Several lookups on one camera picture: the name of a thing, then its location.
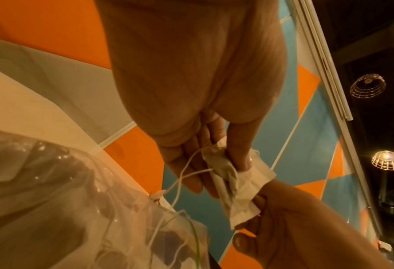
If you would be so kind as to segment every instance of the geometric wall pattern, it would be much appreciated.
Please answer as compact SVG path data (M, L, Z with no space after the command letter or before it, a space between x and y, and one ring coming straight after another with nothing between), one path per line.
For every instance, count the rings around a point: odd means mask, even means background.
M47 84L55 85L51 89L60 91L79 89L74 96L68 96L72 98L71 103L82 111L87 111L82 118L91 118L89 121L95 123L95 126L103 126L105 131L96 134L92 133L93 130L101 128L88 127L85 131L91 137L103 139L106 132L112 132L109 130L118 128L121 123L126 125L129 118L116 99L118 96L109 70L104 33L93 2L24 2L0 0L0 40L27 48L24 50L25 54L12 54L12 50L17 48L0 42L0 59L15 62L29 57L30 65L46 65L27 80L21 74L18 75L18 72L30 70L29 66L16 64L13 69L1 72L18 76L14 79L20 83L33 83L36 89L32 90L39 91L42 89L41 85L36 84L34 79L47 79L46 74L61 64L63 68L71 70L69 73L77 74L74 77L80 77L82 82L72 84L77 82L68 78L69 74L60 73L56 78L49 78ZM27 16L18 12L21 10L27 11ZM296 25L293 10L285 0L280 1L279 15L288 50L286 79L279 100L264 119L253 148L260 151L262 160L274 169L278 180L321 199L376 245L376 233L367 205L352 165L347 161L347 150L341 142L341 134L326 90L314 69L308 45L302 39L302 29ZM96 82L103 79L104 83L96 84L92 79ZM86 82L89 86L80 89ZM89 87L95 92L110 92L110 97L101 95L104 98L99 99L116 106L100 106L98 99L93 103L77 100L78 97L86 97L86 89ZM100 109L105 113L105 120L95 118L91 109L83 109L85 105ZM103 125L106 120L115 119L119 114L123 117L121 123ZM105 151L149 193L167 189L176 180L164 165L155 143L138 127L118 138ZM172 202L174 194L169 193L165 198ZM185 209L191 218L208 227L209 251L223 269L260 268L256 262L239 254L231 246L233 231L229 229L229 222L219 201L212 199L205 190L196 195L183 188L175 209Z

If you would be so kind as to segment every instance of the fingernail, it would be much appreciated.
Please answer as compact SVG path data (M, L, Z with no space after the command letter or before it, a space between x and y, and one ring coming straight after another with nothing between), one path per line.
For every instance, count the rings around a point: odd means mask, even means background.
M246 171L252 168L252 158L250 156L247 157L245 166L246 166Z
M236 238L234 239L234 242L235 242L235 244L236 244L236 246L238 248L241 248L240 237L239 236L236 236Z

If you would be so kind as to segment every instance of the dark ceiling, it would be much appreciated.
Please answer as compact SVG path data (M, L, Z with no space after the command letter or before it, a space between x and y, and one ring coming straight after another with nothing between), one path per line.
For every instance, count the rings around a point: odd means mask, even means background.
M377 204L382 240L394 247L394 215L379 206L383 175L394 190L394 171L383 173L371 164L381 150L394 152L394 0L313 0L354 120L351 136ZM386 89L376 97L351 96L361 76L378 74Z

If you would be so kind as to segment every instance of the clear plastic bag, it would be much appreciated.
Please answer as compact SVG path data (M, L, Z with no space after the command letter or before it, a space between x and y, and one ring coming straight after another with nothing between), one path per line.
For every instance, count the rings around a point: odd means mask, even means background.
M0 133L0 269L208 269L207 247L96 158Z

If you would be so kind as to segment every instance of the ceiling light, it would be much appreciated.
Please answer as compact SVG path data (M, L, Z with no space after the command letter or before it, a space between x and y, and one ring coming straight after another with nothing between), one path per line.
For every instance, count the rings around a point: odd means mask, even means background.
M371 98L381 94L386 88L385 80L377 74L368 74L357 79L350 88L352 96Z
M383 170L394 170L394 152L379 151L373 156L371 163Z

